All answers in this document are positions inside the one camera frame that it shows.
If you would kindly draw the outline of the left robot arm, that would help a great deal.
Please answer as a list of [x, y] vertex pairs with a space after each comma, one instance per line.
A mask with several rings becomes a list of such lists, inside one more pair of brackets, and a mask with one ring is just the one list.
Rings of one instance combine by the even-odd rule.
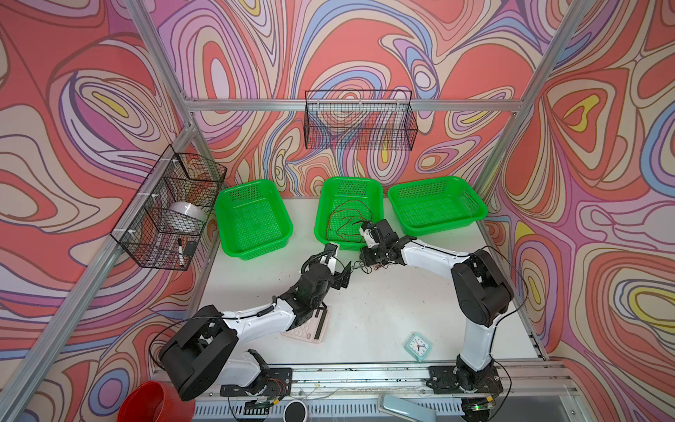
[[351, 267], [336, 270], [339, 246], [326, 244], [301, 266], [299, 280], [267, 305], [243, 311], [218, 311], [205, 306], [186, 320], [158, 353], [180, 399], [190, 401], [215, 383], [257, 394], [269, 380], [261, 354], [244, 349], [251, 341], [289, 332], [308, 323], [331, 289], [347, 288]]

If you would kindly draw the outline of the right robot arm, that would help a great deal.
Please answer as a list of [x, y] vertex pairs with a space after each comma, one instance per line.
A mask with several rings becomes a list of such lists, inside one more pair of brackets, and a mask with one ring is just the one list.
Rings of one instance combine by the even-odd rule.
[[513, 289], [492, 255], [484, 250], [450, 251], [416, 237], [400, 237], [386, 220], [361, 223], [360, 235], [366, 242], [360, 259], [367, 267], [415, 267], [453, 281], [466, 318], [457, 366], [475, 374], [490, 369], [497, 318], [507, 313], [513, 300]]

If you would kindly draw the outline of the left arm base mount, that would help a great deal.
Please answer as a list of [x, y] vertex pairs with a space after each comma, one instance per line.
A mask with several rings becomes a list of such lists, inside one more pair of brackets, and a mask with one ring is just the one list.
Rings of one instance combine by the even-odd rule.
[[216, 385], [221, 397], [265, 397], [283, 399], [291, 392], [293, 369], [270, 367], [262, 355], [253, 349], [241, 358], [230, 359], [219, 374]]

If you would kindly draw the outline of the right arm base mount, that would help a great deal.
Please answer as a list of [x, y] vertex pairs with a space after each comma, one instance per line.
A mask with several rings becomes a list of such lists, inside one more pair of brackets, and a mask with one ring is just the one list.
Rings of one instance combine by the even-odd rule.
[[498, 396], [504, 392], [494, 363], [474, 371], [466, 366], [432, 366], [425, 385], [434, 394], [487, 394]]

